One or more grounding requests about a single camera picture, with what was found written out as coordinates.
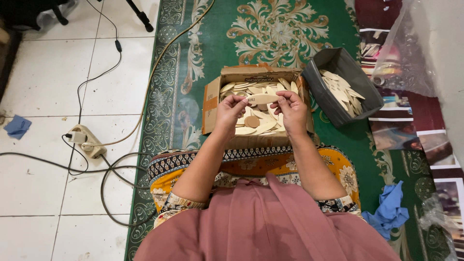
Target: gray fabric bin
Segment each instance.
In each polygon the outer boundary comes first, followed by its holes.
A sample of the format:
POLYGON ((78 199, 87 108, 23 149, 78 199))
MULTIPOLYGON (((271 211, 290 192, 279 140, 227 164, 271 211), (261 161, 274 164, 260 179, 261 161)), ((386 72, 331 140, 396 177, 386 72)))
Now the gray fabric bin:
POLYGON ((302 75, 317 104, 336 128, 367 118, 383 107, 382 96, 345 48, 322 49, 311 58, 302 75), (319 69, 340 75, 353 90, 366 98, 359 99, 364 113, 351 117, 327 88, 319 69))

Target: blue rag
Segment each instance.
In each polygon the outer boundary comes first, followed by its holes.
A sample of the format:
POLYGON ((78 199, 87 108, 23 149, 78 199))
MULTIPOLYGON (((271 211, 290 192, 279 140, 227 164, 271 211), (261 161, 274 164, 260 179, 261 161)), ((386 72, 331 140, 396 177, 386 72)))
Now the blue rag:
POLYGON ((6 130, 8 136, 17 138, 19 140, 23 137, 31 124, 32 122, 24 119, 23 117, 15 115, 13 120, 5 127, 3 127, 3 129, 6 130))
POLYGON ((385 240, 390 240, 390 231, 392 228, 399 228, 406 220, 409 219, 407 208, 400 207, 403 192, 401 185, 403 181, 397 185, 387 185, 383 189, 383 193, 379 196, 380 206, 375 211, 374 215, 364 211, 362 217, 379 232, 385 240))

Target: floral patterned shirt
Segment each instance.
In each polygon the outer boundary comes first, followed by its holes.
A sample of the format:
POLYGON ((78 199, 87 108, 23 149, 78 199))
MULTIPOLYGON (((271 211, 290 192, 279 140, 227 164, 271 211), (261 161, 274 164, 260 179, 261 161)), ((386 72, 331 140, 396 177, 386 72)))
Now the floral patterned shirt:
MULTIPOLYGON (((362 218, 361 210, 359 209, 358 204, 353 202, 350 196, 344 196, 331 200, 316 201, 316 203, 319 205, 319 208, 323 213, 348 212, 362 218)), ((155 219, 153 228, 156 228, 172 216, 186 209, 205 209, 205 207, 206 203, 190 201, 185 198, 178 197, 170 192, 166 202, 164 203, 164 206, 159 212, 158 217, 155 219)))

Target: tan cable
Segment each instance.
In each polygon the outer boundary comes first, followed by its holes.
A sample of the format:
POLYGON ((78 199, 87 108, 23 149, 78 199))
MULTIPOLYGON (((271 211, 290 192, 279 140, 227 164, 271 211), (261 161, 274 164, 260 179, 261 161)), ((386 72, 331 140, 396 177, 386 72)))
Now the tan cable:
POLYGON ((209 11, 209 9, 211 9, 211 7, 213 6, 214 4, 214 1, 213 0, 211 2, 211 5, 205 10, 205 12, 187 29, 185 29, 184 31, 182 31, 181 33, 179 33, 178 35, 176 35, 176 37, 174 37, 163 49, 163 51, 161 52, 161 54, 159 55, 158 59, 156 60, 155 62, 155 65, 153 65, 153 69, 151 70, 151 74, 150 74, 150 77, 148 78, 148 85, 147 85, 147 90, 145 91, 145 99, 143 100, 143 106, 142 106, 142 112, 140 113, 140 117, 139 117, 139 120, 137 122, 137 125, 135 126, 135 128, 124 138, 118 140, 118 141, 115 141, 115 142, 110 142, 110 143, 105 143, 105 144, 86 144, 85 146, 89 146, 89 147, 95 147, 95 146, 108 146, 108 145, 113 145, 113 144, 116 144, 116 143, 119 143, 125 139, 127 139, 128 137, 130 137, 134 132, 135 130, 137 130, 137 127, 140 125, 140 122, 142 122, 142 118, 143 118, 143 112, 144 112, 144 109, 145 109, 145 103, 147 102, 147 95, 148 95, 148 90, 150 89, 150 83, 151 83, 151 78, 153 77, 153 73, 155 72, 155 69, 156 67, 158 66, 158 63, 160 62, 161 58, 163 57, 164 53, 166 52, 166 50, 168 49, 168 47, 174 42, 177 40, 177 38, 179 38, 181 35, 185 34, 186 32, 188 32, 190 29, 192 29, 192 27, 194 27, 196 24, 198 24, 198 22, 203 18, 203 16, 205 16, 205 14, 209 11))

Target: floor tile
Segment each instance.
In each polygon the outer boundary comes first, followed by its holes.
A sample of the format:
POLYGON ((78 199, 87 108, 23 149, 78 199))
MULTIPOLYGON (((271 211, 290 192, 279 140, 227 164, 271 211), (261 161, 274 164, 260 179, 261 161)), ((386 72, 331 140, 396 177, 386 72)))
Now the floor tile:
MULTIPOLYGON (((19 152, 67 166, 71 149, 61 135, 77 117, 28 117, 31 127, 21 140, 9 137, 0 125, 1 152, 19 152)), ((0 157, 0 215, 59 215, 66 170, 21 156, 0 157)))
POLYGON ((10 117, 78 115, 77 87, 87 79, 94 43, 94 39, 22 42, 0 111, 10 117))
MULTIPOLYGON (((141 12, 144 12, 147 15, 150 20, 150 24, 154 28, 153 32, 147 32, 143 23, 139 20, 135 12, 130 8, 129 4, 127 4, 125 0, 106 1, 103 4, 102 13, 116 25, 118 37, 155 36, 160 0, 136 0, 134 3, 141 12)), ((114 26, 104 17, 100 20, 97 37, 115 37, 114 26)))
POLYGON ((50 261, 58 216, 0 217, 2 260, 50 261))
MULTIPOLYGON (((137 123, 138 115, 119 116, 83 116, 81 123, 103 143, 118 140, 126 136, 137 123)), ((104 155, 109 163, 113 163, 119 157, 137 152, 139 149, 139 130, 126 140, 107 146, 108 152, 104 155)), ((76 168, 83 169, 85 161, 80 156, 73 157, 76 168)), ((103 159, 88 159, 90 170, 107 168, 103 159)), ((118 165, 136 165, 137 155, 129 156, 118 165)), ((117 172, 130 182, 134 182, 135 169, 120 169, 117 172)), ((79 214, 105 214, 100 200, 100 186, 104 172, 82 174, 68 178, 64 196, 63 215, 79 214)), ((118 178, 114 173, 109 173, 105 183, 104 198, 107 207, 112 214, 129 214, 132 203, 132 187, 118 178)))
POLYGON ((107 215, 61 216, 52 261, 123 260, 127 230, 107 215))
MULTIPOLYGON (((87 84, 83 115, 139 114, 142 110, 154 38, 124 38, 120 65, 87 84)), ((97 39, 90 78, 113 67, 119 60, 114 39, 97 39)))
MULTIPOLYGON (((89 0, 98 10, 102 10, 103 2, 89 0)), ((24 40, 56 40, 56 39, 88 39, 95 38, 98 29, 100 13, 97 12, 86 0, 77 1, 77 6, 64 17, 69 21, 65 26, 58 21, 46 32, 28 31, 24 34, 24 40)))

